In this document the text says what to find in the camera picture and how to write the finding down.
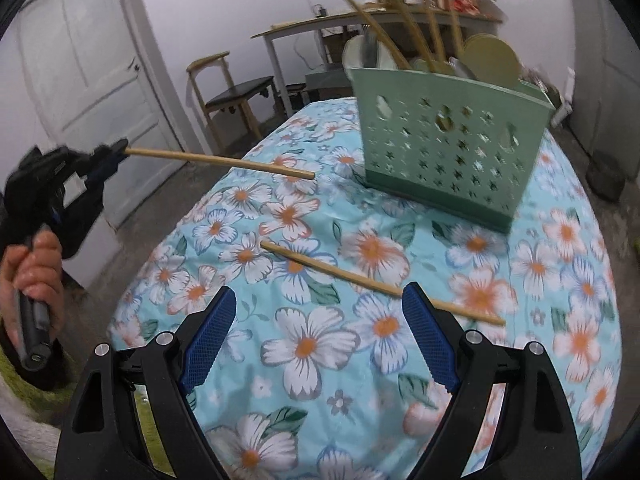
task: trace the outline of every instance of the silver screw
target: silver screw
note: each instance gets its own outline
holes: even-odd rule
[[[97,347],[95,347],[95,354],[99,356],[107,355],[111,347],[107,345],[107,343],[100,343]]]
[[[529,350],[535,355],[542,355],[545,352],[545,348],[537,341],[529,343]]]
[[[472,345],[478,345],[482,342],[482,334],[478,330],[470,330],[465,337]]]
[[[174,335],[171,332],[162,332],[158,334],[158,337],[156,337],[156,343],[162,346],[168,345],[173,340]]]

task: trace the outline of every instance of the wooden chair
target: wooden chair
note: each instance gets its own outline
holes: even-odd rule
[[[276,108],[279,113],[284,115],[284,105],[280,100],[278,93],[276,92],[276,88],[273,84],[273,76],[270,77],[261,77],[258,79],[253,79],[251,81],[246,81],[244,83],[240,83],[236,85],[234,80],[231,77],[231,73],[229,72],[229,66],[226,63],[225,57],[229,55],[229,51],[222,52],[220,54],[214,54],[213,56],[203,57],[201,59],[197,59],[193,63],[191,63],[187,67],[187,73],[189,74],[189,80],[193,85],[193,89],[196,93],[196,97],[200,104],[200,108],[202,109],[202,113],[207,120],[207,124],[214,138],[216,139],[217,144],[220,146],[220,149],[224,148],[224,144],[222,143],[222,138],[220,137],[220,132],[214,126],[213,121],[211,120],[210,114],[218,110],[224,110],[225,108],[229,108],[231,113],[235,112],[235,108],[239,108],[240,115],[242,116],[242,122],[244,123],[244,127],[247,131],[251,131],[257,137],[258,140],[262,139],[262,135],[260,134],[260,128],[258,124],[258,120],[255,118],[254,113],[249,106],[248,100],[255,96],[256,94],[260,94],[263,97],[268,97],[269,89],[271,86],[271,90],[273,91],[273,97],[276,102]],[[222,72],[225,75],[226,85],[228,89],[222,94],[215,96],[213,99],[205,102],[198,85],[196,84],[196,76],[205,68],[220,62],[222,67]]]

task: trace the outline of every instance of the human hand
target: human hand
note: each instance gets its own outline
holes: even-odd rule
[[[51,341],[55,341],[65,322],[62,287],[62,247],[51,231],[39,232],[33,251],[11,245],[0,264],[0,315],[9,340],[18,347],[18,309],[15,290],[49,305]]]

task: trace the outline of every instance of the black cuff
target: black cuff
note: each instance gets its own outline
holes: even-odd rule
[[[62,345],[58,340],[51,346],[49,362],[39,372],[30,372],[22,367],[18,352],[6,334],[4,322],[0,322],[0,348],[18,375],[31,386],[35,386],[44,392],[52,392],[53,390],[64,388],[70,383],[65,353],[62,351]]]

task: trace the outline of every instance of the floral tablecloth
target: floral tablecloth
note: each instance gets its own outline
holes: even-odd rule
[[[205,308],[223,283],[235,291],[236,320],[189,399],[235,478],[405,478],[449,402],[399,301],[265,253],[262,237],[503,316],[500,329],[460,320],[493,342],[540,341],[586,475],[616,394],[620,326],[596,219],[549,134],[507,237],[362,187],[353,98],[309,105],[246,158],[317,177],[230,171],[155,249],[110,325],[117,348],[141,346]],[[467,472],[486,457],[503,393],[494,388]]]

